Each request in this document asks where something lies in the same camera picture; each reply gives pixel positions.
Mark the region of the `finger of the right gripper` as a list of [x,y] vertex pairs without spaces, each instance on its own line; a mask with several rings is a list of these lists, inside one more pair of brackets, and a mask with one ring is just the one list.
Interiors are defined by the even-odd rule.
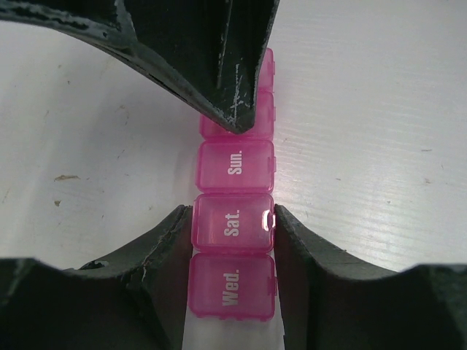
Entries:
[[278,7],[277,1],[3,1],[1,19],[94,46],[242,134],[255,124]]

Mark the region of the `pink weekly pill organizer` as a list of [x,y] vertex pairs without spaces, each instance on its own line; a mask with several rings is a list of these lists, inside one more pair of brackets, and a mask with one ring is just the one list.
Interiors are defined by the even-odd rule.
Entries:
[[275,62],[260,70],[255,124],[236,135],[201,117],[191,242],[188,305],[199,317],[267,321],[275,312],[277,279],[271,251]]

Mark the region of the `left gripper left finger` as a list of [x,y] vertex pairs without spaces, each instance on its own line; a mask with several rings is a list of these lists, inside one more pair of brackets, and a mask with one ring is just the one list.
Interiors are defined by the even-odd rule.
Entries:
[[1,260],[3,349],[181,349],[192,209],[78,269]]

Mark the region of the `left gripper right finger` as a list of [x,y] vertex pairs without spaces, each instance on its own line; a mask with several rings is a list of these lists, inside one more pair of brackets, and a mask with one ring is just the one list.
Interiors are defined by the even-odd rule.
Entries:
[[275,208],[274,257],[286,349],[464,349],[466,266],[395,272]]

